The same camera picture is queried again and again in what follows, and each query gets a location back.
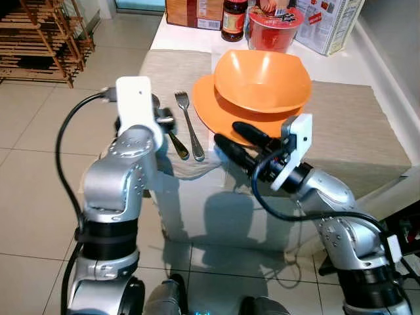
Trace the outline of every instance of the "placemat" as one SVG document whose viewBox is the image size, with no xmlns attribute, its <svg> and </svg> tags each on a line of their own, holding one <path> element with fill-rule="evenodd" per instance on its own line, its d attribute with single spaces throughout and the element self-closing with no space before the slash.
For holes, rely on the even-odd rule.
<svg viewBox="0 0 420 315">
<path fill-rule="evenodd" d="M 222 164 L 208 150 L 209 130 L 197 116 L 191 98 L 196 80 L 210 73 L 208 52 L 163 50 L 149 51 L 140 71 L 141 75 L 150 77 L 152 92 L 159 97 L 161 107 L 172 110 L 177 121 L 175 133 L 190 151 L 190 159 L 183 161 L 169 142 L 159 153 L 159 169 L 180 179 L 200 177 Z M 196 162 L 192 157 L 190 135 L 184 114 L 176 103 L 175 91 L 186 91 L 190 96 L 188 113 L 205 150 L 203 162 Z M 411 167 L 371 87 L 313 81 L 312 95 L 304 112 L 314 116 L 312 147 L 305 161 L 341 179 L 357 198 Z M 232 163 L 224 164 L 224 168 L 226 190 L 249 193 L 249 181 L 243 172 Z"/>
</svg>

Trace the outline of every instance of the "tile floor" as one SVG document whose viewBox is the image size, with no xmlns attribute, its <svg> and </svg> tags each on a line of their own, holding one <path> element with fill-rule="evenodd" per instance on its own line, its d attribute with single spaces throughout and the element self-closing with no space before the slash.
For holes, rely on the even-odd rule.
<svg viewBox="0 0 420 315">
<path fill-rule="evenodd" d="M 76 78 L 75 89 L 12 81 L 0 85 L 1 314 L 59 313 L 75 218 L 54 168 L 56 132 L 79 100 L 113 85 L 121 75 L 138 73 L 159 20 L 119 14 L 101 21 L 94 35 L 96 52 Z M 69 126 L 63 164 L 75 190 L 112 138 L 115 118 L 115 106 L 98 101 Z M 138 244 L 141 258 L 135 274 L 145 282 L 146 295 L 176 271 L 187 281 L 191 310 L 236 314 L 241 296 L 269 295 L 294 315 L 341 314 L 337 277 L 315 273 L 322 255 L 299 258 L 299 272 L 297 265 L 281 263 L 277 253 L 166 241 L 150 199 L 144 200 Z M 414 283 L 409 288 L 420 312 L 420 288 Z"/>
</svg>

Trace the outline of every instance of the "fork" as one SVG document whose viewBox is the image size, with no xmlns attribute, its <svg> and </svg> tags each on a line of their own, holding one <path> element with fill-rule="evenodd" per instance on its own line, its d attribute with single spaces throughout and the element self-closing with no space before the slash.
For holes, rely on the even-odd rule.
<svg viewBox="0 0 420 315">
<path fill-rule="evenodd" d="M 188 95 L 186 92 L 177 92 L 175 93 L 175 98 L 177 100 L 179 108 L 184 112 L 186 124 L 188 126 L 188 130 L 190 132 L 190 138 L 191 138 L 191 145 L 192 145 L 192 155 L 194 156 L 194 159 L 198 162 L 201 162 L 204 160 L 204 151 L 201 147 L 201 144 L 198 142 L 196 133 L 194 132 L 190 117 L 188 116 L 188 106 L 190 105 L 190 100 L 188 99 Z"/>
</svg>

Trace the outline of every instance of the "bottle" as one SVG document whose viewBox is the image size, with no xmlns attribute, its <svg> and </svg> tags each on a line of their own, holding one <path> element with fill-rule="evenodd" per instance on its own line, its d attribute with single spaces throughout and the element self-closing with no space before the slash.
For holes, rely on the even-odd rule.
<svg viewBox="0 0 420 315">
<path fill-rule="evenodd" d="M 248 7 L 247 0 L 224 0 L 222 38 L 225 41 L 240 41 Z"/>
</svg>

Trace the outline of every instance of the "red lid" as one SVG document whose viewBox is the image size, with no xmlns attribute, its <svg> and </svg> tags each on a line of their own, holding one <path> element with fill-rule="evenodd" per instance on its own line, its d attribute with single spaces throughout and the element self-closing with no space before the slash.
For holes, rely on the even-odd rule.
<svg viewBox="0 0 420 315">
<path fill-rule="evenodd" d="M 296 8 L 286 10 L 286 16 L 267 16 L 258 6 L 254 6 L 249 10 L 249 18 L 252 21 L 266 26 L 267 28 L 296 28 L 303 23 L 303 15 Z"/>
</svg>

